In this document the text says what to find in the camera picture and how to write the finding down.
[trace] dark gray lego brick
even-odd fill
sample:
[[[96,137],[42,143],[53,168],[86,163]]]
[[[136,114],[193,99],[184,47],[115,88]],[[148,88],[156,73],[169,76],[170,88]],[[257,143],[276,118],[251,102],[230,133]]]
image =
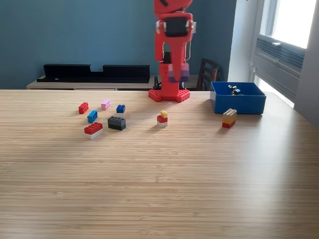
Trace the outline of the dark gray lego brick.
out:
[[[126,124],[126,120],[124,118],[112,116],[108,119],[108,124],[123,126]]]
[[[109,124],[109,128],[122,131],[122,130],[124,130],[124,129],[126,128],[126,124],[123,125],[123,126],[118,126],[118,125]]]

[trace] blue plastic bin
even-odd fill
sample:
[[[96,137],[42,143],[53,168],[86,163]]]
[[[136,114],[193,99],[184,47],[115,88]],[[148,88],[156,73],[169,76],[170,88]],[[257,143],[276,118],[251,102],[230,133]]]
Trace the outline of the blue plastic bin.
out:
[[[232,96],[229,85],[237,86],[242,95]],[[212,82],[210,100],[217,114],[235,109],[238,114],[261,115],[264,112],[266,95],[255,83]]]

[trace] yellow lego brick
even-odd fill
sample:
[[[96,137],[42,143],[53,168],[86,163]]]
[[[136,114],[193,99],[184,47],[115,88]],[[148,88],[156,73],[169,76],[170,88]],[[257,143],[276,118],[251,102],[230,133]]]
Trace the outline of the yellow lego brick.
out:
[[[167,118],[167,112],[166,112],[166,111],[161,111],[161,112],[160,112],[160,115],[161,115],[163,118]]]
[[[227,119],[228,121],[234,122],[237,117],[237,110],[229,109],[223,115],[223,119]]]
[[[236,119],[223,119],[223,123],[232,124]]]

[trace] wooden chair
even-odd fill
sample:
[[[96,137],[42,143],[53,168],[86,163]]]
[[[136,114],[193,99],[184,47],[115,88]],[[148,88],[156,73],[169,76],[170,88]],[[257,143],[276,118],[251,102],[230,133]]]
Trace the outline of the wooden chair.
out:
[[[201,65],[200,65],[200,71],[198,75],[198,81],[197,81],[197,90],[202,91],[203,90],[203,84],[205,86],[205,91],[210,91],[210,83],[215,81],[221,81],[219,77],[219,71],[221,67],[219,64],[208,60],[208,59],[202,59]]]

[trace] red robot arm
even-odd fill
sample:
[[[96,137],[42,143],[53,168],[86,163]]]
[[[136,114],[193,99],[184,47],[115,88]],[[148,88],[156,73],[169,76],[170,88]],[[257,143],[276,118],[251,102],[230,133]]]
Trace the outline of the red robot arm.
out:
[[[187,73],[189,77],[189,66],[185,63],[186,45],[192,39],[196,23],[193,22],[192,14],[184,10],[191,3],[192,0],[155,0],[155,14],[159,19],[155,33],[155,59],[159,61],[161,76],[161,90],[149,91],[149,97],[155,101],[181,102],[190,96],[188,90],[179,90],[179,81],[187,77]],[[164,43],[170,46],[169,62],[163,59]]]

